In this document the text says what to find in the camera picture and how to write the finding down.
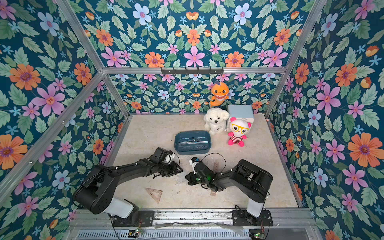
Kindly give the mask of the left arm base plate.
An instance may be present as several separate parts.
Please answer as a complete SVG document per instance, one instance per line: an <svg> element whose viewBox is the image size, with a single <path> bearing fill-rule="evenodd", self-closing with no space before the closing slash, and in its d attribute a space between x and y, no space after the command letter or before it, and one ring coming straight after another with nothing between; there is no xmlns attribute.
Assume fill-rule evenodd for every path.
<svg viewBox="0 0 384 240"><path fill-rule="evenodd" d="M138 210L132 212L127 218L112 217L112 226L115 228L151 227L155 217L154 211Z"/></svg>

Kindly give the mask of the brown long straight ruler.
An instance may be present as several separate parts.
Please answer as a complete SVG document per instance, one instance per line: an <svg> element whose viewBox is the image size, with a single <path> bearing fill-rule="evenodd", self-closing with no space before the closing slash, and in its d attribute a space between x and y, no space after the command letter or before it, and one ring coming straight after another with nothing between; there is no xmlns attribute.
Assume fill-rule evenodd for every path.
<svg viewBox="0 0 384 240"><path fill-rule="evenodd" d="M218 173L219 172L219 163L217 161L214 163L214 170L213 170L213 172L214 173ZM211 191L210 195L215 197L216 196L216 192Z"/></svg>

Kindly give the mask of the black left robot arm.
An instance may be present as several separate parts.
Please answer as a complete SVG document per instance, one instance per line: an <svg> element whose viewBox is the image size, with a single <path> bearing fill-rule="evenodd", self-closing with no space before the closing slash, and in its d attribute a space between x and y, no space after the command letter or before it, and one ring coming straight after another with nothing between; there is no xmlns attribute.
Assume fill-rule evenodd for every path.
<svg viewBox="0 0 384 240"><path fill-rule="evenodd" d="M126 219L134 212L136 205L116 197L117 187L137 178L168 178L182 173L179 161L174 161L176 156L172 151L157 148L150 157L132 164L115 167L97 165L77 187L73 200L94 215L106 213Z"/></svg>

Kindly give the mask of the teal plastic storage box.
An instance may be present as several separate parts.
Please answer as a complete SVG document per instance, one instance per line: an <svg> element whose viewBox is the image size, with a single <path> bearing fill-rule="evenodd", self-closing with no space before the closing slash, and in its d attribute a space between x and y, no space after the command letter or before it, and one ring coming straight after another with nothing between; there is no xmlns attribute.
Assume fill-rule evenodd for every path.
<svg viewBox="0 0 384 240"><path fill-rule="evenodd" d="M175 136L174 148L180 155L206 154L211 147L211 135L207 131L185 131Z"/></svg>

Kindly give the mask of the clear blue protractor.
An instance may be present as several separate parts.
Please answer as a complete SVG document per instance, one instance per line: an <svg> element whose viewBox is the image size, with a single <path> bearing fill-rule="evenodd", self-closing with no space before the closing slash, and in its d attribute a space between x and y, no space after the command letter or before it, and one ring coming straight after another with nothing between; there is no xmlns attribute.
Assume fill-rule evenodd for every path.
<svg viewBox="0 0 384 240"><path fill-rule="evenodd" d="M186 179L186 175L188 173L186 172L183 172L183 173L180 173L178 174L178 178L177 178L177 185L182 185L182 184L187 184L188 183L188 180Z"/></svg>

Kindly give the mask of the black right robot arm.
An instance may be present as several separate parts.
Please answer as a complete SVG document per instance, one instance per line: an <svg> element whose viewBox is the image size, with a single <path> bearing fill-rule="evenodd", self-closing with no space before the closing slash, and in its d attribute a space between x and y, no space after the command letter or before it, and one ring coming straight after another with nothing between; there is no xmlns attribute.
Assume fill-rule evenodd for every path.
<svg viewBox="0 0 384 240"><path fill-rule="evenodd" d="M237 187L249 199L247 213L254 218L261 215L273 181L269 172L246 160L240 160L234 168L224 173L213 172L197 157L190 160L190 165L193 171L185 176L188 185L200 185L213 192Z"/></svg>

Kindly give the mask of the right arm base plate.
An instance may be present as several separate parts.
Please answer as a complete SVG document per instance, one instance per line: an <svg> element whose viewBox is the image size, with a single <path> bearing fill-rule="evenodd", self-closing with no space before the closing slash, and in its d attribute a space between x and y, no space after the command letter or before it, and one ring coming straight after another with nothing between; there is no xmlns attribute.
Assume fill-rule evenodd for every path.
<svg viewBox="0 0 384 240"><path fill-rule="evenodd" d="M254 217L245 210L232 211L233 225L236 227L271 227L274 225L271 212L262 210L259 217Z"/></svg>

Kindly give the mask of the brown triangle ruler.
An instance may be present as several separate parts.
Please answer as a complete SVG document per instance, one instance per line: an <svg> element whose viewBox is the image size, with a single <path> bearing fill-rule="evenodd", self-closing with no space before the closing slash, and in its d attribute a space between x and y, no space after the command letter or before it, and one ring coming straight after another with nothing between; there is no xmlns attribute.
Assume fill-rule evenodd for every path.
<svg viewBox="0 0 384 240"><path fill-rule="evenodd" d="M159 204L162 198L163 191L152 189L152 188L145 188L145 191L152 197L152 199Z"/></svg>

